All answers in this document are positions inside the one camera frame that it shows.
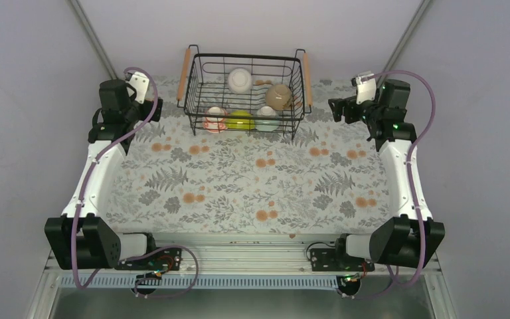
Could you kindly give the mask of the light green bowl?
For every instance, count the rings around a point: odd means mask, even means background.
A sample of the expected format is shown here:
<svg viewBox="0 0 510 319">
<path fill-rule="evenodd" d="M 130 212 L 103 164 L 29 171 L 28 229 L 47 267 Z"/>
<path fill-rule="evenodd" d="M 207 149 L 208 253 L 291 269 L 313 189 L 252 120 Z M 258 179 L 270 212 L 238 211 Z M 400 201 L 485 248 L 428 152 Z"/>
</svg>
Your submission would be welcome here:
<svg viewBox="0 0 510 319">
<path fill-rule="evenodd" d="M 273 132 L 280 126 L 277 112 L 270 106 L 263 106 L 256 112 L 255 128 L 261 132 Z"/>
</svg>

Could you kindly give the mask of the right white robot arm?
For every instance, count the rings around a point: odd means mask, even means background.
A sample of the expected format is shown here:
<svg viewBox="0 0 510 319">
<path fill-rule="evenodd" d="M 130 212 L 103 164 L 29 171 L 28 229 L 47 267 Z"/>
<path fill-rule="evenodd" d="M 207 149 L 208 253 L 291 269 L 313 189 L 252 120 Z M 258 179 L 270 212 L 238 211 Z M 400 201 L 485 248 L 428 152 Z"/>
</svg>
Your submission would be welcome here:
<svg viewBox="0 0 510 319">
<path fill-rule="evenodd" d="M 445 228 L 433 219 L 422 192 L 416 167 L 418 136 L 405 120 L 410 85 L 388 80 L 378 88 L 368 76 L 358 76 L 351 84 L 355 96 L 328 103 L 336 122 L 367 126 L 385 169 L 392 217 L 371 234 L 342 234 L 335 243 L 333 262 L 340 270 L 350 270 L 359 259 L 424 267 L 442 242 Z"/>
</svg>

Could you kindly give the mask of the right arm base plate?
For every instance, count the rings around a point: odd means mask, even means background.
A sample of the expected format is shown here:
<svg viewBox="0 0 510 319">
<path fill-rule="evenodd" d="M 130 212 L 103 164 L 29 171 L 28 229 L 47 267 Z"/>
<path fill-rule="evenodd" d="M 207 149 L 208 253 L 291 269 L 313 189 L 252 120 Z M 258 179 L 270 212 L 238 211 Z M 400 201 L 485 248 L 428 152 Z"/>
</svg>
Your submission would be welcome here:
<svg viewBox="0 0 510 319">
<path fill-rule="evenodd" d="M 338 254 L 333 248 L 312 248 L 309 259 L 313 272 L 373 272 L 373 263 L 359 257 Z"/>
</svg>

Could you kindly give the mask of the yellow-green bowl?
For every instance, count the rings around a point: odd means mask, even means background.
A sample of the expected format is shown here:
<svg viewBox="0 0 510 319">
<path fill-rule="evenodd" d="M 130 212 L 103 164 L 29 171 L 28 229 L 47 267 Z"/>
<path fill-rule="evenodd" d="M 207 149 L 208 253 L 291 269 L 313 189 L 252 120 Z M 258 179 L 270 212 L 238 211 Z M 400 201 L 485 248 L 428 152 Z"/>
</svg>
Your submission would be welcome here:
<svg viewBox="0 0 510 319">
<path fill-rule="evenodd" d="M 254 130 L 255 123 L 251 113 L 245 110 L 232 111 L 224 123 L 231 130 Z"/>
</svg>

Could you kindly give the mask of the pink patterned bowl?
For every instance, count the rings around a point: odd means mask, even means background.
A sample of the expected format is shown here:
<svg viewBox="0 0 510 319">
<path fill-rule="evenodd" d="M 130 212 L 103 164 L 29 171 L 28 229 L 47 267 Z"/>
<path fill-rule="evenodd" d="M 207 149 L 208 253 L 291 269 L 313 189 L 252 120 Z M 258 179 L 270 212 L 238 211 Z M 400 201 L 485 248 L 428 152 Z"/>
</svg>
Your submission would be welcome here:
<svg viewBox="0 0 510 319">
<path fill-rule="evenodd" d="M 209 108 L 203 118 L 203 128 L 216 134 L 225 131 L 228 128 L 225 118 L 227 115 L 226 110 L 218 106 Z"/>
</svg>

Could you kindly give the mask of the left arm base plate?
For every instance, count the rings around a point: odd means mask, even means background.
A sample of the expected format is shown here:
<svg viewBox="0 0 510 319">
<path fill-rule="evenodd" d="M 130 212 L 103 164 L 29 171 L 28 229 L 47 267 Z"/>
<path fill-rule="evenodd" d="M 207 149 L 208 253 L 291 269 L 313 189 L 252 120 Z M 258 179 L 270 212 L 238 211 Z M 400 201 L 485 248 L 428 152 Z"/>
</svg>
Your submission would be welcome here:
<svg viewBox="0 0 510 319">
<path fill-rule="evenodd" d="M 167 272 L 179 270 L 182 249 L 169 248 L 145 259 L 127 261 L 115 267 L 116 270 L 136 270 L 145 272 Z"/>
</svg>

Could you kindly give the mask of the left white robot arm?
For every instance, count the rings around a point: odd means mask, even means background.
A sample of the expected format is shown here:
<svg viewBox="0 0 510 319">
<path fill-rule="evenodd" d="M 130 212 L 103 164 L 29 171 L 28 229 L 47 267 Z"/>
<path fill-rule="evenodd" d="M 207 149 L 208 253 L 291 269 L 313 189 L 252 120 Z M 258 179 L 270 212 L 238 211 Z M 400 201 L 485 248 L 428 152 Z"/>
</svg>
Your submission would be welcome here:
<svg viewBox="0 0 510 319">
<path fill-rule="evenodd" d="M 163 101 L 145 96 L 150 80 L 133 71 L 126 79 L 100 84 L 101 106 L 92 118 L 88 154 L 76 190 L 60 217 L 47 219 L 44 233 L 59 267 L 72 269 L 116 268 L 131 258 L 142 269 L 153 267 L 158 250 L 147 233 L 117 233 L 105 221 L 115 174 L 125 160 L 132 137 L 115 146 L 112 142 L 131 132 L 139 121 L 156 122 Z"/>
</svg>

